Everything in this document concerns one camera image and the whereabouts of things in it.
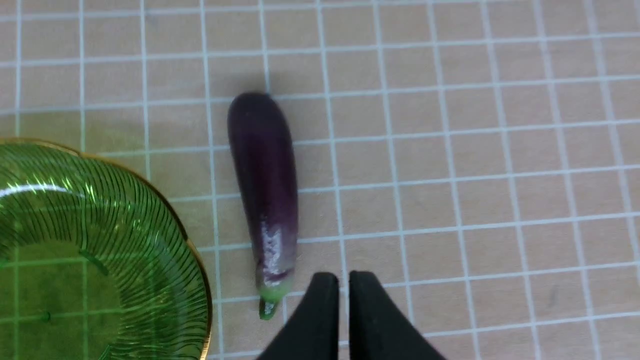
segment green glass plate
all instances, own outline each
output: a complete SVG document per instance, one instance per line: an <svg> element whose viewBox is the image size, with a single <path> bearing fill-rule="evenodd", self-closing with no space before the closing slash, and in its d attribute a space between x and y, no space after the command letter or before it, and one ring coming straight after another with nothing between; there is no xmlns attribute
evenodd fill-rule
<svg viewBox="0 0 640 360"><path fill-rule="evenodd" d="M211 318L202 260L155 188L58 145L0 142L1 359L204 359Z"/></svg>

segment eggplant stem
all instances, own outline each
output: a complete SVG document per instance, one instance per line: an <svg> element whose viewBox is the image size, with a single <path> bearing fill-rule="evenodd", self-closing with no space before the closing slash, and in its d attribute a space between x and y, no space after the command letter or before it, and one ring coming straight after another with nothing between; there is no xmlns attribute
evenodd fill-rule
<svg viewBox="0 0 640 360"><path fill-rule="evenodd" d="M275 315L279 303L260 298L260 319L270 320Z"/></svg>

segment purple eggplant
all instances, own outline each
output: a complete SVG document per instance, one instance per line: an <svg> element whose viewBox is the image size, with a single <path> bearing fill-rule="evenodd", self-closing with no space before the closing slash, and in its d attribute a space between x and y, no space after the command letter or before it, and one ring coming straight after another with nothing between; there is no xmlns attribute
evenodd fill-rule
<svg viewBox="0 0 640 360"><path fill-rule="evenodd" d="M293 284L298 184L291 132L269 95L245 93L227 117L229 144L249 226L260 318L269 320Z"/></svg>

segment gold rim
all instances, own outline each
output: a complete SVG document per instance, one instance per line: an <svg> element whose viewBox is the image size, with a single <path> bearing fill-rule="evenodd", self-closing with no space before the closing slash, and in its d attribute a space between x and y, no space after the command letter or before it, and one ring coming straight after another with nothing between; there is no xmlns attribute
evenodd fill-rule
<svg viewBox="0 0 640 360"><path fill-rule="evenodd" d="M178 214L175 212L173 206L171 206L171 204L169 203L169 200L166 199L166 197L152 184L150 183L147 179L145 179L144 177L142 177L140 174L138 174L137 172L135 172L134 170L130 169L129 167L126 167L125 165L122 165L116 161L113 161L111 159L107 159L105 157L99 156L99 155L95 155L95 154L88 154L86 152L80 152L77 150L74 150L70 147L67 147L65 145L61 145L58 143L54 143L54 142L48 142L45 140L40 140L40 139L36 139L36 138L3 138L0 139L0 145L4 145L7 143L31 143L31 144L35 144L35 145L40 145L40 146L44 146L44 147L49 147L52 149L56 149L59 151L63 151L66 152L68 154L77 156L79 158L83 158L83 159L93 159L93 160L97 160L97 161L101 161L103 163L107 163L111 166L117 167L117 168L121 168L122 170L129 172L130 174L132 174L133 176L136 177L136 179L138 179L139 181L141 181L143 184L147 185L159 198L160 201L163 202L163 204L167 207L167 209L169 209L169 212L172 214L173 218L175 219L176 223L178 224L178 227L180 228L180 232L182 233L182 237L185 239L184 242L187 245L187 247L189 247L189 250L191 251L191 254L193 255L193 257L196 259L196 262L198 263L198 268L200 268L200 273L202 274L202 280L204 282L204 287L205 287L205 294L207 296L207 315L208 315L208 319L207 319L207 335L204 339L204 344L202 347L202 353L200 354L200 360L206 360L207 358L207 354L209 353L209 343L211 342L211 332L212 332L212 325L213 325L213 298L211 297L211 287L209 286L209 277L207 276L207 270L205 270L204 267L204 261L202 259L202 256L200 255L198 249L196 249L195 245L193 244L193 241L191 241L191 239L189 239L189 236L187 234L186 228L184 227L184 224L182 223L182 221L180 221L180 217L178 217Z"/></svg>

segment table surface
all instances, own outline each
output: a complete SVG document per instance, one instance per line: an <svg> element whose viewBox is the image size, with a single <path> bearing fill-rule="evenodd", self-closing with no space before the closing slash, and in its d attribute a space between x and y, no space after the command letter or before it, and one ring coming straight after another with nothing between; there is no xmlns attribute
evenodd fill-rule
<svg viewBox="0 0 640 360"><path fill-rule="evenodd" d="M639 19L635 0L1 1L0 136L168 197L210 277L211 359L255 358L314 272L351 269L450 359L635 359ZM249 90L287 115L300 182L270 322L226 132ZM0 308L1 343L23 349L14 321Z"/></svg>

